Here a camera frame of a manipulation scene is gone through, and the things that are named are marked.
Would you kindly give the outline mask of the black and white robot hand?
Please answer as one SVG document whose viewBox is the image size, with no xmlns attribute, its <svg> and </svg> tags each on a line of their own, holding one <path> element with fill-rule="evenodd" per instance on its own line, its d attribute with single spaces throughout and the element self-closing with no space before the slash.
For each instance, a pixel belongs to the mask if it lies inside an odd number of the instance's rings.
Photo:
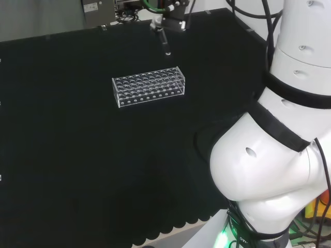
<svg viewBox="0 0 331 248">
<path fill-rule="evenodd" d="M 163 28 L 176 32 L 186 29 L 185 11 L 190 1 L 159 1 L 166 9 L 164 13 L 153 17 L 150 27 L 152 30 Z"/>
</svg>

